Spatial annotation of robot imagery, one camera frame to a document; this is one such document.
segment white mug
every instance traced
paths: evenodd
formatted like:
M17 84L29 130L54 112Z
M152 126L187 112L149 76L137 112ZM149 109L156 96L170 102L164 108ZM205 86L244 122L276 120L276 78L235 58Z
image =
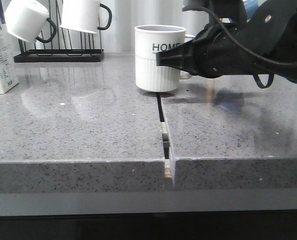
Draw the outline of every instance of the white mug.
M104 27L99 25L100 7L108 12L108 22ZM106 30L112 22L112 11L99 0L63 0L61 28L96 34Z
M7 32L28 43L34 44L37 40L49 43L57 33L57 26L50 19L48 9L36 0L12 0L4 16ZM46 22L51 24L53 32L49 39L42 39L39 34Z
M156 53L164 52L184 43L186 29L171 25L141 25L135 28L136 85L149 92L163 93L179 87L181 71L168 66L157 66Z

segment speckled stone surface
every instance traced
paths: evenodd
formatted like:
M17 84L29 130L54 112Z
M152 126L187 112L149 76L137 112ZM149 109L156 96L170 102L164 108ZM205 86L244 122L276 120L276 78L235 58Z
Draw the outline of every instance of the speckled stone surface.
M162 190L157 99L134 64L17 64L19 84L0 95L0 193Z
M182 80L162 95L176 189L297 188L297 85Z

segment black robotic arm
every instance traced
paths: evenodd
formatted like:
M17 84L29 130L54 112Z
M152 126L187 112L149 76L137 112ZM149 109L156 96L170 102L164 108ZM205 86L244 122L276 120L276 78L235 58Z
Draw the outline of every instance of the black robotic arm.
M205 11L209 24L193 40L159 52L158 66L206 78L252 75L260 88L275 74L297 83L297 0L267 0L251 19L242 0L186 2L183 11ZM267 85L259 75L269 75Z

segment mug handle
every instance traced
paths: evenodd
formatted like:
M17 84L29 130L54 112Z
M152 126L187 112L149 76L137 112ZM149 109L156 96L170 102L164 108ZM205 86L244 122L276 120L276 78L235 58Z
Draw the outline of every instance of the mug handle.
M108 29L111 26L111 23L112 23L112 11L111 11L111 9L108 6L106 6L106 5L102 4L102 3L99 6L101 8L104 8L104 9L107 10L107 12L108 12L108 21L107 21L107 25L106 26L99 26L99 27L97 27L97 29L98 30L106 30L106 29Z
M193 39L193 38L195 38L195 36L189 35L189 34L185 34L185 38L186 39ZM191 74L186 73L186 74L180 75L179 76L179 79L185 80L185 79L190 79L191 77L193 77Z
M43 38L40 38L39 36L36 37L36 40L38 40L38 41L40 41L41 43L44 43L44 44L47 44L47 43L51 42L53 40L53 38L55 37L55 35L57 34L57 32L58 32L57 25L49 17L46 19L46 21L48 21L49 24L53 27L53 32L51 33L49 39L45 40Z

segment black metal mug rack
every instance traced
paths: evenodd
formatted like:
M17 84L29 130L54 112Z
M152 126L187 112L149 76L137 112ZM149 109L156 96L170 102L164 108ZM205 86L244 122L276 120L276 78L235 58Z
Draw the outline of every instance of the black metal mug rack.
M28 49L28 44L25 41L18 40L20 54L14 57L16 63L36 63L36 62L101 62L104 58L104 50L102 48L101 31L98 34L85 32L75 32L79 34L79 42L73 47L72 31L60 27L61 14L59 1L55 0L55 6L52 7L51 0L48 0L49 17L55 16L57 26L57 35L50 43L39 44L42 47L38 48L34 44L32 49Z

